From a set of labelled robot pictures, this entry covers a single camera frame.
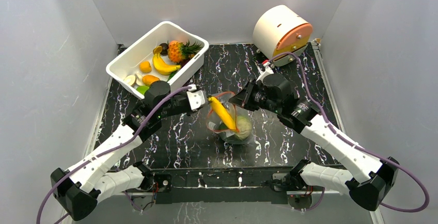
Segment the yellow toy corn cob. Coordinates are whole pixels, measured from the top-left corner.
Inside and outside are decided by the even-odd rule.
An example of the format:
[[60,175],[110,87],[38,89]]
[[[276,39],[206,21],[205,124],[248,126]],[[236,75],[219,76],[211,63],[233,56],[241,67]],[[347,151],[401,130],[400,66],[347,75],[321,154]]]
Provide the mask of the yellow toy corn cob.
[[215,112],[222,122],[227,125],[229,130],[238,132],[239,130],[237,129],[236,121],[222,103],[216,97],[209,97],[208,100],[213,112]]

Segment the clear zip bag orange zipper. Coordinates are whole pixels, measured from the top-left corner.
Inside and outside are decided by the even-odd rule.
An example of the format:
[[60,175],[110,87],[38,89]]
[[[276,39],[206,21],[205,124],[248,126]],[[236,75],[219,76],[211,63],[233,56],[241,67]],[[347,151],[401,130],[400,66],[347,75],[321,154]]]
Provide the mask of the clear zip bag orange zipper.
[[234,96],[234,92],[226,91],[208,97],[210,110],[206,126],[223,142],[244,145],[252,136],[253,124],[247,110],[229,102]]

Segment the light green toy cabbage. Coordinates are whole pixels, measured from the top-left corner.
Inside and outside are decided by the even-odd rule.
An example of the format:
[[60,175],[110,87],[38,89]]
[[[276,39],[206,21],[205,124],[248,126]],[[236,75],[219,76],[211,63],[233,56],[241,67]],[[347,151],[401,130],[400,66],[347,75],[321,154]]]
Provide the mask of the light green toy cabbage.
[[236,120],[238,132],[235,133],[236,138],[245,140],[252,133],[252,123],[247,117],[237,116]]

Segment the dark green toy avocado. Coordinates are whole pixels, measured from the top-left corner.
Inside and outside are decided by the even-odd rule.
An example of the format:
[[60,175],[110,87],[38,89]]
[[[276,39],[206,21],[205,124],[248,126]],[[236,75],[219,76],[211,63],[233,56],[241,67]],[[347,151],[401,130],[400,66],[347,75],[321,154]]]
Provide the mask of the dark green toy avocado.
[[219,126],[217,127],[217,129],[218,129],[219,132],[225,132],[225,131],[229,130],[229,128],[227,127],[227,125],[224,124],[223,122],[221,122],[221,123],[219,124]]

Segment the small orange toy tangerine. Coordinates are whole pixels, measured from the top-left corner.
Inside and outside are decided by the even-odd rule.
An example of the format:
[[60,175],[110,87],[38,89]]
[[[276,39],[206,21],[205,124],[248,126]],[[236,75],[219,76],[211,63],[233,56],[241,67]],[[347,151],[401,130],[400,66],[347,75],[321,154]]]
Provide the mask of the small orange toy tangerine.
[[143,61],[139,64],[139,69],[141,72],[143,73],[150,73],[152,71],[152,67],[150,62],[148,61]]

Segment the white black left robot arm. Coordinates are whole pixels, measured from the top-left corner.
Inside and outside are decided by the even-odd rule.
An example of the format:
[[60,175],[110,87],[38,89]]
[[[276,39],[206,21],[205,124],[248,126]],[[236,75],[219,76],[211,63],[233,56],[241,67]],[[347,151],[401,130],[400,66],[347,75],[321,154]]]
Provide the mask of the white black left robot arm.
[[152,189],[154,175],[142,162],[118,172],[109,170],[158,131],[164,118],[197,112],[205,105],[205,97],[194,84],[171,91],[168,82],[152,83],[107,140],[68,169],[57,168],[51,173],[52,188],[44,200],[54,196],[66,216],[80,221],[113,195],[128,189]]

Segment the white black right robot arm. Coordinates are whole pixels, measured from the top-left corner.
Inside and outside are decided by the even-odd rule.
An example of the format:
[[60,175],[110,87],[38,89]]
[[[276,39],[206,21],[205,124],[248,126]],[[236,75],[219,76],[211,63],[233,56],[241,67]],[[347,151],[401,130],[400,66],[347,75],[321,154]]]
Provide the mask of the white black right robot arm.
[[320,186],[347,194],[362,208],[375,211],[394,185],[396,166],[365,154],[351,141],[344,142],[342,132],[324,120],[315,104],[299,98],[292,83],[280,74],[251,79],[229,103],[249,111],[264,109],[276,114],[283,125],[315,142],[344,166],[336,169],[303,159],[282,179],[273,179],[273,188],[304,190]]

